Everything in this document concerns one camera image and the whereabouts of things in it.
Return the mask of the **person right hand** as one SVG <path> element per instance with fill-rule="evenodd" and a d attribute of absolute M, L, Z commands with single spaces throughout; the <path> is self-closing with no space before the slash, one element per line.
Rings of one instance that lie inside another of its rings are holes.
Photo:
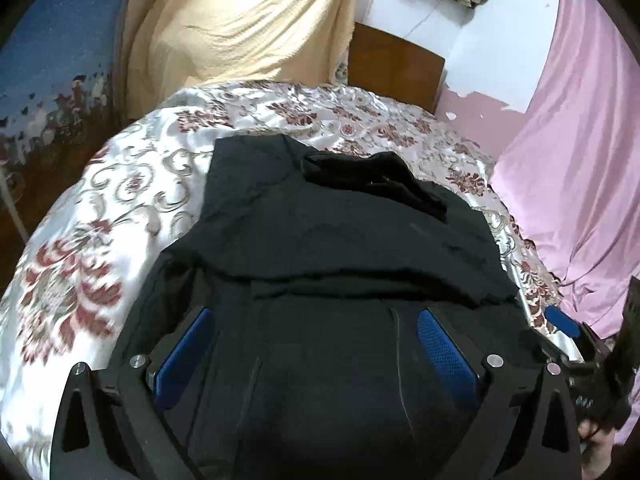
<path fill-rule="evenodd" d="M 582 480 L 600 478 L 612 463 L 616 430 L 602 429 L 585 419 L 578 425 L 578 434 L 587 445 L 582 453 Z"/>

